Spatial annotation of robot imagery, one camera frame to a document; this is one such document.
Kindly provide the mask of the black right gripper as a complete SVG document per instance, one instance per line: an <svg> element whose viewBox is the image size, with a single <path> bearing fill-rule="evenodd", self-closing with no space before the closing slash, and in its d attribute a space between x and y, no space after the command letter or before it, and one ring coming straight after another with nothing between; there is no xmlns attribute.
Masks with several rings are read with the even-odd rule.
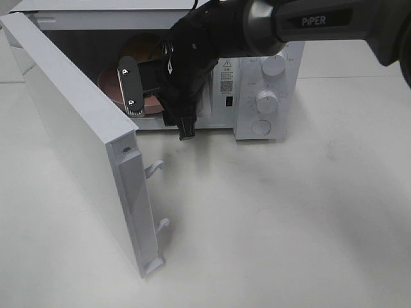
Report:
<svg viewBox="0 0 411 308"><path fill-rule="evenodd" d="M143 89L153 94L163 107L165 126L177 126L179 140L195 136L197 106L214 62L203 64L171 59L138 63Z"/></svg>

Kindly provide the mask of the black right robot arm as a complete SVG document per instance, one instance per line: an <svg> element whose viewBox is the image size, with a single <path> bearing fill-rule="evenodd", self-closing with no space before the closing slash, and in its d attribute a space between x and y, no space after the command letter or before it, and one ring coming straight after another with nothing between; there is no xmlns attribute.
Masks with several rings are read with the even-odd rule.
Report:
<svg viewBox="0 0 411 308"><path fill-rule="evenodd" d="M137 93L158 98L182 140L195 135L197 101L221 58L272 56L289 42L363 40L383 66L410 81L409 1L207 1L160 40L162 55L138 66Z"/></svg>

